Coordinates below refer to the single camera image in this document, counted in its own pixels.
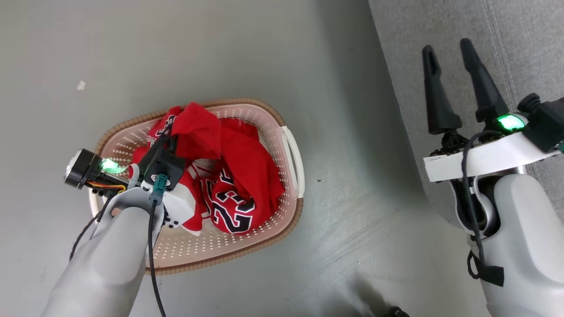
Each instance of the gray mattress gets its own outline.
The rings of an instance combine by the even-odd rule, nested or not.
[[[492,0],[466,3],[370,0],[402,118],[421,182],[431,203],[443,215],[453,206],[446,183],[429,183],[422,158],[440,147],[440,135],[427,133],[421,50],[431,44],[442,68],[442,82],[466,137],[479,132],[476,101],[460,54],[460,39],[472,40],[507,105],[537,93],[541,101],[564,96],[564,2]],[[545,188],[564,218],[564,156],[527,167]]]

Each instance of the laundry basket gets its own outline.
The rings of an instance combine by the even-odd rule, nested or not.
[[[296,140],[284,120],[268,104],[256,99],[218,100],[200,103],[218,118],[239,118],[258,128],[274,162],[280,169],[284,193],[279,210],[263,225],[246,235],[230,235],[202,230],[193,236],[182,227],[163,227],[153,250],[157,275],[180,273],[222,263],[255,252],[285,238],[297,225],[303,208],[303,164]],[[149,129],[167,109],[122,122],[104,134],[96,154],[128,166],[136,147],[146,145]],[[119,174],[128,178],[127,173]],[[90,207],[95,215],[102,208],[100,197],[90,191]]]

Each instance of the green led light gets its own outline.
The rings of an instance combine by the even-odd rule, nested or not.
[[[120,167],[120,165],[109,158],[102,159],[102,170],[110,174],[123,173],[127,167]]]
[[[497,118],[500,125],[507,131],[522,130],[525,123],[519,117],[514,115],[505,115]]]

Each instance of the red clothing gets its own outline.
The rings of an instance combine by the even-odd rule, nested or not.
[[[209,215],[221,231],[246,234],[278,210],[284,187],[255,126],[236,118],[217,119],[191,103],[184,110],[172,108],[157,122],[148,133],[148,146],[171,124],[172,135],[178,136],[177,155],[186,158],[188,165],[197,159],[218,159],[214,171],[205,177],[185,171],[180,180],[196,199],[195,216],[183,224],[186,229],[200,231],[202,219]],[[147,149],[136,149],[133,163]]]

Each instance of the black connector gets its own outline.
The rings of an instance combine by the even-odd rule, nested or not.
[[[564,98],[553,102],[540,102],[537,94],[523,98],[517,106],[529,113],[523,135],[544,153],[553,150],[564,139]]]
[[[145,171],[143,180],[151,185],[155,183],[159,174],[164,174],[168,177],[166,190],[172,191],[174,187],[180,182],[184,169],[186,168],[186,161],[164,149],[157,152],[154,160]]]

